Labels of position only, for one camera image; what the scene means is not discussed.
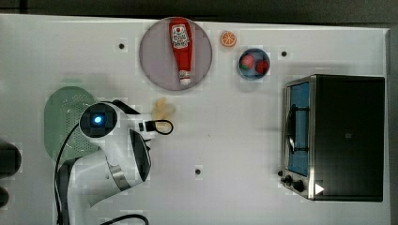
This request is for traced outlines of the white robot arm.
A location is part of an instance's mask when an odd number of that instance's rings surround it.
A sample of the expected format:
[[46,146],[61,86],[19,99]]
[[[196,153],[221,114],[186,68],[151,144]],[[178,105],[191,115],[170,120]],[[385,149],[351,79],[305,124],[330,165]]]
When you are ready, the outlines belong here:
[[98,148],[55,167],[57,225],[111,225],[88,215],[95,204],[145,182],[151,169],[148,143],[156,120],[120,100],[89,106],[72,129]]

